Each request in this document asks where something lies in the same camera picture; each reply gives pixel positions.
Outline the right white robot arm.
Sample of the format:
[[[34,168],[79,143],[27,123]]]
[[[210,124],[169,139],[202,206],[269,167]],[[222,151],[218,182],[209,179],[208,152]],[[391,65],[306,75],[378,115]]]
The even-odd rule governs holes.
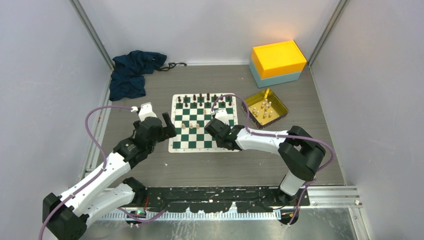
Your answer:
[[[230,127],[219,119],[212,119],[204,127],[219,148],[230,151],[256,150],[280,155],[288,167],[277,192],[283,205],[291,205],[297,199],[302,185],[312,181],[326,155],[323,144],[313,138],[300,126],[288,131],[247,131],[245,126]]]

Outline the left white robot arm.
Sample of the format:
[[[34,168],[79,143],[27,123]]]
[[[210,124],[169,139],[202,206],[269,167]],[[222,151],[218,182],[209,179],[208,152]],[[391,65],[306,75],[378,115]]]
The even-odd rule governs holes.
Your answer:
[[[110,184],[144,161],[157,143],[177,135],[167,112],[159,119],[150,110],[136,111],[139,120],[134,122],[134,133],[121,140],[101,165],[63,193],[50,193],[43,199],[39,239],[48,229],[58,240],[78,240],[92,223],[112,210],[128,204],[138,207],[145,202],[146,188],[133,177],[104,193]]]

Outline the gold metal tin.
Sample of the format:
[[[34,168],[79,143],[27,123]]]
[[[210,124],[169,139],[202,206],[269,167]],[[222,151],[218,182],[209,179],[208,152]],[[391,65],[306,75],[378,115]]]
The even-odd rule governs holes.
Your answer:
[[[249,116],[262,125],[284,118],[289,113],[288,108],[270,88],[257,92],[245,98],[244,101],[247,104]]]

